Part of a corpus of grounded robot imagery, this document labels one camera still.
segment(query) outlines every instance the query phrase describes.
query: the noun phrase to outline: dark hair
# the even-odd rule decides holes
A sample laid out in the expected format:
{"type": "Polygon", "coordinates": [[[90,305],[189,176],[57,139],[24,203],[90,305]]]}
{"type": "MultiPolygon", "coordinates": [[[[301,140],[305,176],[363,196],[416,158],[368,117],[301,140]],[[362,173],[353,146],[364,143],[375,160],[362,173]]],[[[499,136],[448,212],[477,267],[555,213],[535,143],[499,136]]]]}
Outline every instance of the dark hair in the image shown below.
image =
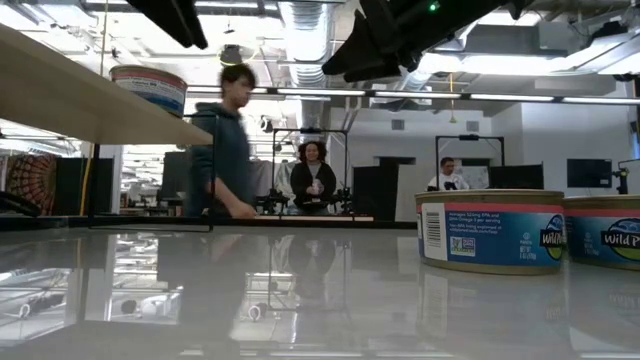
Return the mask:
{"type": "Polygon", "coordinates": [[[447,156],[447,157],[442,158],[442,160],[440,160],[440,167],[445,166],[449,161],[451,161],[451,162],[455,162],[455,161],[453,161],[453,158],[450,158],[450,157],[448,157],[448,156],[447,156]]]}
{"type": "Polygon", "coordinates": [[[307,146],[315,145],[318,148],[318,160],[324,161],[327,158],[327,145],[322,141],[308,141],[298,146],[298,153],[300,154],[300,161],[307,162],[307,146]]]}
{"type": "Polygon", "coordinates": [[[244,63],[226,66],[222,69],[222,73],[220,73],[220,86],[222,87],[225,82],[234,83],[242,77],[249,80],[252,89],[256,87],[256,74],[253,73],[249,65],[244,63]]]}

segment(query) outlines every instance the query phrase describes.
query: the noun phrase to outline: wooden shelf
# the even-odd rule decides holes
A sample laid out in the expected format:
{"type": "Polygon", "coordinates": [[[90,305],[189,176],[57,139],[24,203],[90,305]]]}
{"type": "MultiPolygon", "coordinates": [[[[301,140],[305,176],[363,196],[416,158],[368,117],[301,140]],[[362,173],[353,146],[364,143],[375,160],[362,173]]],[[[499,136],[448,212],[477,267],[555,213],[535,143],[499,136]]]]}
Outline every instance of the wooden shelf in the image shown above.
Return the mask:
{"type": "Polygon", "coordinates": [[[212,143],[207,132],[4,25],[0,118],[97,144],[212,143]]]}

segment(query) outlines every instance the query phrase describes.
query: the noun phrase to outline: reflective table surface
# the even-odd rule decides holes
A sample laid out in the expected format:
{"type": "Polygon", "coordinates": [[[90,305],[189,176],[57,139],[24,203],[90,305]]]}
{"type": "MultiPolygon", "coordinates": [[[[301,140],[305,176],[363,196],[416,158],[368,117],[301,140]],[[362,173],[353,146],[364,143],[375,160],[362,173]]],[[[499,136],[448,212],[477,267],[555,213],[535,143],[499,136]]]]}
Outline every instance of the reflective table surface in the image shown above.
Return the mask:
{"type": "Polygon", "coordinates": [[[640,273],[422,265],[415,231],[0,233],[0,359],[640,359],[640,273]]]}

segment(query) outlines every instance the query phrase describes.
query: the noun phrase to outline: man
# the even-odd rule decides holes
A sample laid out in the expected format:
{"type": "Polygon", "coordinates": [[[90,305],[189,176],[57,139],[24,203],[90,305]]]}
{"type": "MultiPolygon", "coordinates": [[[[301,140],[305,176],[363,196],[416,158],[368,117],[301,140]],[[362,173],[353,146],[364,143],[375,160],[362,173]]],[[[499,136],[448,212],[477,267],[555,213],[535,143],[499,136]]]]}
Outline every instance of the man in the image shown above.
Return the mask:
{"type": "Polygon", "coordinates": [[[458,174],[454,174],[455,164],[453,159],[445,157],[440,160],[440,184],[436,185],[436,177],[434,176],[427,187],[427,191],[449,191],[449,190],[467,190],[469,184],[464,178],[458,174]]]}
{"type": "Polygon", "coordinates": [[[215,161],[211,146],[192,146],[189,150],[189,192],[185,215],[199,217],[211,203],[215,188],[213,211],[235,219],[256,216],[250,185],[250,147],[247,134],[240,124],[239,110],[249,102],[256,78],[248,65],[225,67],[220,75],[221,103],[196,104],[196,116],[191,123],[214,134],[215,161]],[[215,186],[212,170],[215,165],[215,186]]]}

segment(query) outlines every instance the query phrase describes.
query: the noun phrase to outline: blue hoodie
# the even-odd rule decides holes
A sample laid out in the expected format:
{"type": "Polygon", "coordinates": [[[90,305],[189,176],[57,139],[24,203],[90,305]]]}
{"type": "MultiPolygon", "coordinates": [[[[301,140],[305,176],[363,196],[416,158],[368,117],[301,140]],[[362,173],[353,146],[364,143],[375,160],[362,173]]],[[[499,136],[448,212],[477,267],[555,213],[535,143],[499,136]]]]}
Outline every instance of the blue hoodie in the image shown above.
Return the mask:
{"type": "MultiPolygon", "coordinates": [[[[216,175],[238,199],[252,204],[249,164],[251,153],[247,134],[240,124],[240,116],[228,112],[217,103],[198,103],[196,110],[197,116],[192,118],[191,124],[214,135],[216,175]]],[[[191,163],[185,215],[198,217],[209,207],[211,201],[206,190],[214,165],[211,146],[190,147],[189,159],[191,163]]],[[[228,213],[217,199],[213,211],[228,213]]]]}

